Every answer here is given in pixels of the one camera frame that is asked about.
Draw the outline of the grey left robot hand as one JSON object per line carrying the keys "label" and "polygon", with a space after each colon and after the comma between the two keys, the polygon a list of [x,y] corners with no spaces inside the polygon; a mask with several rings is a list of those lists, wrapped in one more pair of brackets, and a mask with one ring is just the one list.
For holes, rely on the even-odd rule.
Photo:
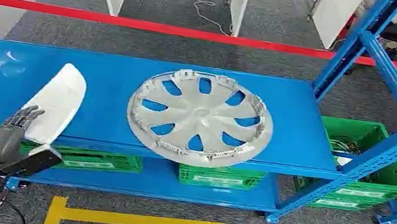
{"label": "grey left robot hand", "polygon": [[18,154],[26,130],[44,112],[38,105],[27,106],[0,124],[0,163],[8,162]]}

